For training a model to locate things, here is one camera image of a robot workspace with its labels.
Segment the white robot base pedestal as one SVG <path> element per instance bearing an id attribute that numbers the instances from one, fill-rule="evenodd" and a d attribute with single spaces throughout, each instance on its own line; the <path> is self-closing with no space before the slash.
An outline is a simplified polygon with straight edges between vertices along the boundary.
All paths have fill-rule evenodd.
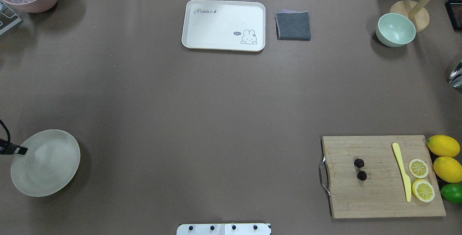
<path id="1" fill-rule="evenodd" d="M 177 235 L 271 235 L 266 223 L 195 223 L 179 225 Z"/>

